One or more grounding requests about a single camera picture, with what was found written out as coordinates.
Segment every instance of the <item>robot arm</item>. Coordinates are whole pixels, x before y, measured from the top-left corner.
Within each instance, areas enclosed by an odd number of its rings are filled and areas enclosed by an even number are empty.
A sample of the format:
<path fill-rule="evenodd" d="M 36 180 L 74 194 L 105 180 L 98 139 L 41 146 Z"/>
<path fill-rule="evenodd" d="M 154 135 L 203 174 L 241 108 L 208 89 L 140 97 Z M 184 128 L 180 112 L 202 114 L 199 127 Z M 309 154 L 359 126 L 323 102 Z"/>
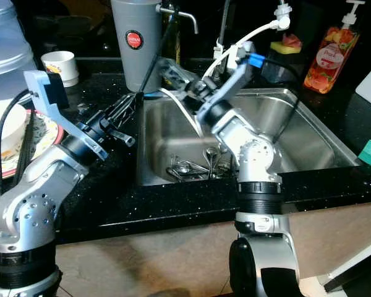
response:
<path fill-rule="evenodd" d="M 25 78 L 36 108 L 69 135 L 33 161 L 18 185 L 0 197 L 0 297 L 52 297 L 61 281 L 54 244 L 58 210 L 96 156 L 107 157 L 113 138 L 134 144 L 118 128 L 134 112 L 140 94 L 126 95 L 75 126 L 58 110 L 66 94 L 56 74 L 28 71 Z"/>
<path fill-rule="evenodd" d="M 303 296 L 289 220 L 281 213 L 282 180 L 276 173 L 280 154 L 270 138 L 260 134 L 242 111 L 228 102 L 252 78 L 253 63 L 248 54 L 243 52 L 238 67 L 219 89 L 208 77 L 195 80 L 167 59 L 160 61 L 161 72 L 177 89 L 201 103 L 196 111 L 198 121 L 210 126 L 239 166 L 235 219 L 239 238 L 229 253 L 235 295 Z"/>

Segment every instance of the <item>white tube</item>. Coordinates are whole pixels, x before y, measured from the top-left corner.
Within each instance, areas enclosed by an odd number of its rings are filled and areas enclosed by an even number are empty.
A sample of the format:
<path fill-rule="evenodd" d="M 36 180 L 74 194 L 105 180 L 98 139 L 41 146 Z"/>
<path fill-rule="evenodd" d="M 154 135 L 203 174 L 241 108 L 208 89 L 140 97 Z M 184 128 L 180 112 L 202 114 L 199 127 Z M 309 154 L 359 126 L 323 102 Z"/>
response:
<path fill-rule="evenodd" d="M 242 39 L 238 40 L 235 45 L 240 47 L 245 41 L 251 39 L 252 37 L 254 37 L 255 35 L 265 31 L 266 29 L 276 29 L 278 28 L 278 20 L 273 20 L 272 22 L 264 25 L 264 26 L 261 26 L 253 31 L 251 31 L 249 34 L 247 34 L 246 36 L 244 36 Z M 220 64 L 220 62 L 226 57 L 229 55 L 229 50 L 231 48 L 227 49 L 225 52 L 222 53 L 222 55 L 217 59 L 215 60 L 210 66 L 209 68 L 206 70 L 205 74 L 203 75 L 202 78 L 206 77 L 206 76 L 211 76 L 213 70 L 216 68 L 216 66 L 218 64 Z"/>
<path fill-rule="evenodd" d="M 179 99 L 177 99 L 176 96 L 174 96 L 172 92 L 170 92 L 169 90 L 166 90 L 165 88 L 160 88 L 160 91 L 163 92 L 165 95 L 167 95 L 170 99 L 172 99 L 175 102 L 175 104 L 181 110 L 182 114 L 188 120 L 188 122 L 190 123 L 192 128 L 195 130 L 197 135 L 202 138 L 203 137 L 202 130 L 198 128 L 198 125 L 191 118 L 191 115 L 187 112 L 187 110 L 184 108 L 183 104 L 181 104 Z"/>

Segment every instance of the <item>hand soap bottle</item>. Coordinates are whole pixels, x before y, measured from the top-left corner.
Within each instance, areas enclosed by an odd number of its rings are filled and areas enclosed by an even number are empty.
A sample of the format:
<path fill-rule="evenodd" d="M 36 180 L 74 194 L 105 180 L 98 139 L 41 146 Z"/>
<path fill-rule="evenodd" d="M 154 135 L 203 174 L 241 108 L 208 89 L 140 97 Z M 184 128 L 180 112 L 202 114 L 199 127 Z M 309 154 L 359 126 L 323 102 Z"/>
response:
<path fill-rule="evenodd" d="M 342 19 L 342 27 L 330 27 L 320 43 L 312 65 L 304 80 L 304 87 L 326 94 L 334 86 L 346 60 L 359 39 L 359 33 L 351 28 L 356 22 L 356 9 L 365 1 L 346 0 L 353 9 Z"/>

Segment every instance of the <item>granite countertop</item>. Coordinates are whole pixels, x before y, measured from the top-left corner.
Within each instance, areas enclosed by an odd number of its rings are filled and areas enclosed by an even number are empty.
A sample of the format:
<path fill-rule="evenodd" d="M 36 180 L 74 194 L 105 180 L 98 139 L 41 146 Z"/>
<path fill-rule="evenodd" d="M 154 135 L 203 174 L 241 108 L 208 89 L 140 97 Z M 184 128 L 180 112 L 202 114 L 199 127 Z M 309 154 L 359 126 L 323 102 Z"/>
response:
<path fill-rule="evenodd" d="M 67 88 L 70 108 L 62 112 L 73 122 L 128 92 L 124 76 L 115 73 L 117 63 L 110 59 L 90 62 L 87 71 L 83 61 L 79 64 L 80 72 L 89 74 L 78 85 Z M 353 90 L 354 87 L 336 85 L 327 95 L 303 90 L 300 96 L 357 155 L 371 139 L 371 104 Z M 137 139 L 138 130 L 135 115 L 123 131 Z M 136 150 L 137 144 L 132 148 L 118 144 L 105 162 L 97 160 L 91 166 L 90 174 L 62 204 L 56 222 L 58 243 L 234 218 L 237 209 L 234 179 L 139 187 L 135 183 Z M 285 212 L 371 202 L 371 166 L 368 165 L 281 175 Z M 11 181 L 6 179 L 4 187 L 8 189 Z"/>

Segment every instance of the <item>sink basin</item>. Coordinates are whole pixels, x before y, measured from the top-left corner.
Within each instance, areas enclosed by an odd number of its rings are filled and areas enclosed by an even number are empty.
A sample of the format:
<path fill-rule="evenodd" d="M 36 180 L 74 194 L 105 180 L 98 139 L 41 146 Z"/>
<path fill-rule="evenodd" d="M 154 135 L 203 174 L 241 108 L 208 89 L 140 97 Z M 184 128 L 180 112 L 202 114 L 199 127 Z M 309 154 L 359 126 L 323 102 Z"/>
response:
<path fill-rule="evenodd" d="M 241 90 L 230 103 L 250 123 L 275 137 L 286 122 L 296 96 L 285 88 Z M 176 104 L 168 97 L 145 101 L 138 147 L 138 182 L 143 186 L 175 182 L 166 172 L 178 156 L 208 167 L 202 152 L 218 142 L 207 127 L 199 138 Z M 282 156 L 278 173 L 359 165 L 357 157 L 301 102 L 275 147 Z M 220 161 L 229 162 L 229 153 Z"/>

